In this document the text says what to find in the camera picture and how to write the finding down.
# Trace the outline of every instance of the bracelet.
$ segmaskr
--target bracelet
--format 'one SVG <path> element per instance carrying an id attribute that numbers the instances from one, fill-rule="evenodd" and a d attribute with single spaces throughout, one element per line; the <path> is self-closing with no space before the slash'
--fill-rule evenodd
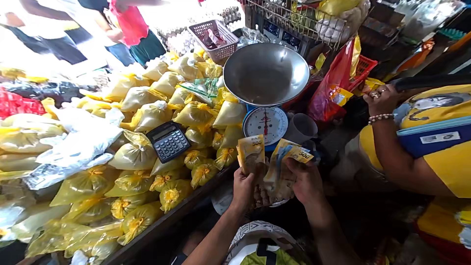
<path id="1" fill-rule="evenodd" d="M 368 121 L 368 124 L 372 124 L 374 123 L 375 121 L 378 121 L 378 120 L 385 120 L 385 119 L 391 119 L 391 118 L 394 118 L 394 114 L 379 114 L 379 115 L 374 115 L 374 116 L 371 116 L 369 117 L 369 121 Z"/>

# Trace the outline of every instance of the hand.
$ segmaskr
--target hand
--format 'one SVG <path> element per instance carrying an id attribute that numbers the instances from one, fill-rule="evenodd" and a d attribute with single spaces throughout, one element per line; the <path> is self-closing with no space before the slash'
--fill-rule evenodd
<path id="1" fill-rule="evenodd" d="M 122 31 L 119 29 L 110 29 L 106 31 L 106 35 L 110 40 L 115 43 L 120 43 L 120 40 L 123 38 Z"/>
<path id="2" fill-rule="evenodd" d="M 303 164 L 293 158 L 288 158 L 285 164 L 296 176 L 296 182 L 293 185 L 294 195 L 304 207 L 324 197 L 321 175 L 314 162 L 309 161 Z"/>
<path id="3" fill-rule="evenodd" d="M 251 205 L 253 200 L 253 191 L 255 188 L 255 174 L 248 176 L 242 173 L 240 167 L 234 172 L 234 197 L 230 207 L 243 214 Z"/>
<path id="4" fill-rule="evenodd" d="M 398 105 L 399 98 L 396 88 L 389 84 L 380 86 L 368 95 L 363 95 L 363 99 L 368 103 L 370 116 L 392 113 Z"/>

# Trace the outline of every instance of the banknote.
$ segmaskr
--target banknote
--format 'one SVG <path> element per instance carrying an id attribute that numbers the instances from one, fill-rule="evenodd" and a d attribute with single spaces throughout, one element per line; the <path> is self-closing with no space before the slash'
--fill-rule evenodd
<path id="1" fill-rule="evenodd" d="M 296 176 L 284 164 L 284 160 L 292 157 L 301 163 L 309 162 L 314 156 L 299 144 L 281 139 L 270 159 L 270 166 L 263 178 L 265 189 L 274 202 L 293 197 L 292 186 Z"/>
<path id="2" fill-rule="evenodd" d="M 265 143 L 263 135 L 255 135 L 239 139 L 237 160 L 244 174 L 262 173 L 259 164 L 265 165 Z"/>

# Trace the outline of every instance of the red basket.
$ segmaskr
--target red basket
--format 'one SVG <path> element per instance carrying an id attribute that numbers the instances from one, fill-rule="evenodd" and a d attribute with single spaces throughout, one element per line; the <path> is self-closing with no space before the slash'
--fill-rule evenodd
<path id="1" fill-rule="evenodd" d="M 360 55 L 357 65 L 357 71 L 353 81 L 350 82 L 348 91 L 353 91 L 361 82 L 363 82 L 370 71 L 378 64 L 378 61 L 371 60 L 365 56 Z"/>

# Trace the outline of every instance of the metal wire shelf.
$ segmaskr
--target metal wire shelf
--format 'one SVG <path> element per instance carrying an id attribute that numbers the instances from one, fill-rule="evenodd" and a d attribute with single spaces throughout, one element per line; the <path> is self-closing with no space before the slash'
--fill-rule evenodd
<path id="1" fill-rule="evenodd" d="M 348 38 L 348 32 L 345 32 L 347 21 L 319 10 L 316 4 L 295 0 L 239 1 L 296 37 L 325 43 L 333 50 L 337 50 Z"/>

